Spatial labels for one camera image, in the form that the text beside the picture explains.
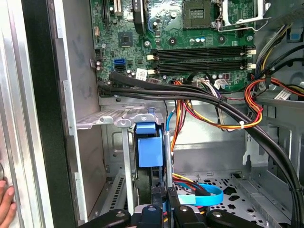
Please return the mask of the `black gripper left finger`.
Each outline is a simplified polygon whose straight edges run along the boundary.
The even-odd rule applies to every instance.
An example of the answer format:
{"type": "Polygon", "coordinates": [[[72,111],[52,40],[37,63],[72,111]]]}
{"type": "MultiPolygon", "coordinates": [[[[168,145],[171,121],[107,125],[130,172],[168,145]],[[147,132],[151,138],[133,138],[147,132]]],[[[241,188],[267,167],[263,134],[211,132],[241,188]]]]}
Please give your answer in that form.
{"type": "Polygon", "coordinates": [[[81,228],[162,228],[165,188],[150,187],[150,204],[135,207],[134,213],[124,209],[109,212],[80,225],[81,228]]]}

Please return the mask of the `person's right hand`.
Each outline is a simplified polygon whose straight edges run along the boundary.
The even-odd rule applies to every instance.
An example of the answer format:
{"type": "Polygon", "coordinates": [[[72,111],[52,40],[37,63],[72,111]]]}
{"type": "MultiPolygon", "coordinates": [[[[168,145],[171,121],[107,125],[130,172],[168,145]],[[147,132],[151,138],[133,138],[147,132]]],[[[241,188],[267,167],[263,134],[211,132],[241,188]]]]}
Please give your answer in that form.
{"type": "Polygon", "coordinates": [[[6,182],[0,181],[0,227],[8,228],[15,218],[17,205],[13,202],[15,188],[6,188],[6,182]]]}

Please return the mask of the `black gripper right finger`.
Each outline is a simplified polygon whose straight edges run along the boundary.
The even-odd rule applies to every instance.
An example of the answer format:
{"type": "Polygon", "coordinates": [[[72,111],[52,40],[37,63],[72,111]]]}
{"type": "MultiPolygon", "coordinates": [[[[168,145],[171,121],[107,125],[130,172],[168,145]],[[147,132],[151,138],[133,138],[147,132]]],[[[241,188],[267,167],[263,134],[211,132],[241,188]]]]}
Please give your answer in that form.
{"type": "Polygon", "coordinates": [[[181,205],[174,187],[167,188],[169,200],[168,222],[173,220],[175,228],[258,228],[259,225],[231,214],[227,211],[214,209],[206,216],[194,212],[193,208],[181,205]]]}

